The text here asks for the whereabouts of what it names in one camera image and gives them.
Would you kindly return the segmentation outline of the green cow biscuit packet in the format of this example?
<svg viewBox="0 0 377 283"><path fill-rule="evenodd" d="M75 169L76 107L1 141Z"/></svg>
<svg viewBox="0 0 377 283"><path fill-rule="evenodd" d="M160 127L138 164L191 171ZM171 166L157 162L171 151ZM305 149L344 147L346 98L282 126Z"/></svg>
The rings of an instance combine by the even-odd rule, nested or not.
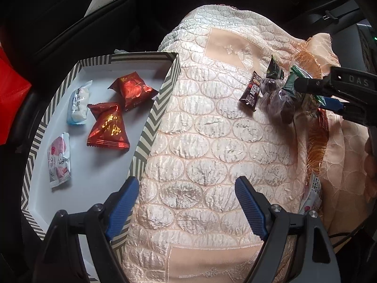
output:
<svg viewBox="0 0 377 283"><path fill-rule="evenodd" d="M301 79L312 79L312 76L306 70L296 65L293 65L291 67L291 73L295 74L298 78ZM295 94L297 96L300 96L302 109L310 114L314 114L321 105L326 104L324 97L320 95L311 95L298 91L295 91Z"/></svg>

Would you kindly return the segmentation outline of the white pink snack packet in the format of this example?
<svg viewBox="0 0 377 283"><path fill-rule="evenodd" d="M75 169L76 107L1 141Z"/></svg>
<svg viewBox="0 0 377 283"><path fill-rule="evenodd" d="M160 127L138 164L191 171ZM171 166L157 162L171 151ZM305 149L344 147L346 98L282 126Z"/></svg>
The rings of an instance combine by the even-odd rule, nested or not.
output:
<svg viewBox="0 0 377 283"><path fill-rule="evenodd" d="M72 178L70 165L70 135L63 132L47 150L49 184L56 188Z"/></svg>

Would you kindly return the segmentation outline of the red foil snack packet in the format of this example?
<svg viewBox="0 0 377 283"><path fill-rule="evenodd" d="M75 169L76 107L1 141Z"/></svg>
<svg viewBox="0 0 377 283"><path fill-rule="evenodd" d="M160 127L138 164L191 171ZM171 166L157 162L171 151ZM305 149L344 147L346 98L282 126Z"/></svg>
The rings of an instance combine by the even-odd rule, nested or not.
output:
<svg viewBox="0 0 377 283"><path fill-rule="evenodd" d="M88 108L96 122L88 135L87 146L128 151L130 142L119 104L115 102L89 104Z"/></svg>
<svg viewBox="0 0 377 283"><path fill-rule="evenodd" d="M117 78L109 86L109 89L121 95L124 111L130 111L140 104L152 100L159 93L147 85L137 72Z"/></svg>

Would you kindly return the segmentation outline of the white blue candy packet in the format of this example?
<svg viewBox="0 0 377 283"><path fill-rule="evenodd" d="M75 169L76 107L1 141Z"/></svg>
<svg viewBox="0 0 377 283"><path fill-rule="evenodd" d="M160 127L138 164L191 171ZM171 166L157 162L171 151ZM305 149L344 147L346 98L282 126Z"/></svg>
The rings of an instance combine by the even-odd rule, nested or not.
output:
<svg viewBox="0 0 377 283"><path fill-rule="evenodd" d="M68 103L66 122L69 125L84 125L88 115L88 104L90 99L90 87L93 81L86 82L75 89Z"/></svg>

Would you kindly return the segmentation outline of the peach embroidered cushion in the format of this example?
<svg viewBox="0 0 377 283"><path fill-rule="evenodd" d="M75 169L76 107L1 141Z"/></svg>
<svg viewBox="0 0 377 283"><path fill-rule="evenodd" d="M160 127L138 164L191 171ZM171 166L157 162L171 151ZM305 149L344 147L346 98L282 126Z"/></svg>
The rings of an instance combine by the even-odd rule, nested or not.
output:
<svg viewBox="0 0 377 283"><path fill-rule="evenodd" d="M318 109L307 124L307 174L315 174L321 182L320 217L337 242L372 212L376 157L365 126L324 109Z"/></svg>

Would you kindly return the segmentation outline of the clear wrapped red dates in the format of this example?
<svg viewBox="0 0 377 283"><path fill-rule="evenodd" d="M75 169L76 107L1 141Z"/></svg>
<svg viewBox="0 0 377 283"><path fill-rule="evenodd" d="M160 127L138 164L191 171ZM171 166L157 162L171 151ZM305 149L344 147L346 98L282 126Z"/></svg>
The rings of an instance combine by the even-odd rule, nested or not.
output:
<svg viewBox="0 0 377 283"><path fill-rule="evenodd" d="M261 81L260 107L272 123L289 125L292 123L296 107L289 93L283 90L283 81L265 78Z"/></svg>

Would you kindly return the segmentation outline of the white printed packet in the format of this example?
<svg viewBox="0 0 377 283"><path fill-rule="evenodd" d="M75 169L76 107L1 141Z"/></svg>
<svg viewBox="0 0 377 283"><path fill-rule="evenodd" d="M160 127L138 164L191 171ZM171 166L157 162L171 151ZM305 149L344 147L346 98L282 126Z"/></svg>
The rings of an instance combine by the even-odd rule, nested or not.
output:
<svg viewBox="0 0 377 283"><path fill-rule="evenodd" d="M306 215L310 211L318 212L322 204L322 186L315 172L310 175L300 203L299 214Z"/></svg>

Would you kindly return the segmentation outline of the black green small packet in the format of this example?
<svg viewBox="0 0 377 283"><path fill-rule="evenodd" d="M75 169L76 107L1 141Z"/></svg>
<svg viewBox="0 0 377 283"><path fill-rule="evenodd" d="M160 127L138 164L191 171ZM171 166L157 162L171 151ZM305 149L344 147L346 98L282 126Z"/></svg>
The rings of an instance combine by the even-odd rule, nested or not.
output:
<svg viewBox="0 0 377 283"><path fill-rule="evenodd" d="M271 56L271 60L266 71L266 78L274 79L274 80L284 79L284 71L278 65L278 63L276 62L273 56Z"/></svg>

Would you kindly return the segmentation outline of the Nescafe coffee stick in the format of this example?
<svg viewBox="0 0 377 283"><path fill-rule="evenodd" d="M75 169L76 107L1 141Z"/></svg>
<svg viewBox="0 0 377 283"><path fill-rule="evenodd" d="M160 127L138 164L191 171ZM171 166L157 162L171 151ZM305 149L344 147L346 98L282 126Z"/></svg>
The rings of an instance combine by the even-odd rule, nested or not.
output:
<svg viewBox="0 0 377 283"><path fill-rule="evenodd" d="M256 110L260 93L261 76L256 71L253 72L251 80L249 81L245 91L239 99L239 102L248 107L253 112Z"/></svg>

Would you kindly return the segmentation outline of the peach quilted seat cover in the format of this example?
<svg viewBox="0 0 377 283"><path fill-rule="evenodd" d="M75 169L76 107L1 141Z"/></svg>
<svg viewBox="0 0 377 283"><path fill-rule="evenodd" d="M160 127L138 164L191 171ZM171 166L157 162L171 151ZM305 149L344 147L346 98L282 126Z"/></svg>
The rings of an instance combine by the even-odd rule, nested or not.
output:
<svg viewBox="0 0 377 283"><path fill-rule="evenodd" d="M245 176L271 203L296 212L303 193L302 139L240 97L271 59L287 70L307 43L250 11L207 5L162 41L181 71L162 117L129 233L131 282L242 282L262 242L234 193Z"/></svg>

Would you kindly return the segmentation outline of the striped white tray box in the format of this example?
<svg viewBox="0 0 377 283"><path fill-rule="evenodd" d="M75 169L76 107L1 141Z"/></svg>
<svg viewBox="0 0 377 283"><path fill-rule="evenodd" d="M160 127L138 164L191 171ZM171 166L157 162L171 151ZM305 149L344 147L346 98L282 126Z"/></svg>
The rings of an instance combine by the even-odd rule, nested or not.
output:
<svg viewBox="0 0 377 283"><path fill-rule="evenodd" d="M175 52L84 59L38 122L21 210L40 238L33 282L126 282L139 183L180 74Z"/></svg>

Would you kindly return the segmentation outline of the red bag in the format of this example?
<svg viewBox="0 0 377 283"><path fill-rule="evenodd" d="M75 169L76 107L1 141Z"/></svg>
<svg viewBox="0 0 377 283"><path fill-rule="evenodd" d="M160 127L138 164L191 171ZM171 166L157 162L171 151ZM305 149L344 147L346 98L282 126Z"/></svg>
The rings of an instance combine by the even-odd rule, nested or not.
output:
<svg viewBox="0 0 377 283"><path fill-rule="evenodd" d="M1 104L20 107L30 89L30 82L15 71L1 47Z"/></svg>

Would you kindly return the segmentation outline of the white paper in pocket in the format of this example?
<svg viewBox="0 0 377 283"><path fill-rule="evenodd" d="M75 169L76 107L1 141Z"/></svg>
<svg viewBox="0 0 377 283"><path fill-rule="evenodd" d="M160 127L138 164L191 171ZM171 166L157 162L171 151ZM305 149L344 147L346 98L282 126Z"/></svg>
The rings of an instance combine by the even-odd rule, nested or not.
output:
<svg viewBox="0 0 377 283"><path fill-rule="evenodd" d="M111 2L113 2L113 0L92 0L84 16L88 16Z"/></svg>

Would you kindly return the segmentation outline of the black car seat back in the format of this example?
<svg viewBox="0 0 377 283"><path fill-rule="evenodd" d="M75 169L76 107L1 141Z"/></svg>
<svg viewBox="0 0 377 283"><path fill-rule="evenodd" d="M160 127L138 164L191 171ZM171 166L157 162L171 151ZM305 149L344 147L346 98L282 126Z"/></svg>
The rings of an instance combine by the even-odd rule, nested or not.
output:
<svg viewBox="0 0 377 283"><path fill-rule="evenodd" d="M44 59L62 67L112 49L155 50L185 15L206 4L260 13L294 37L339 24L331 6L340 0L113 0L84 16L92 0L1 0L1 43L17 68ZM376 0L354 0L376 24Z"/></svg>

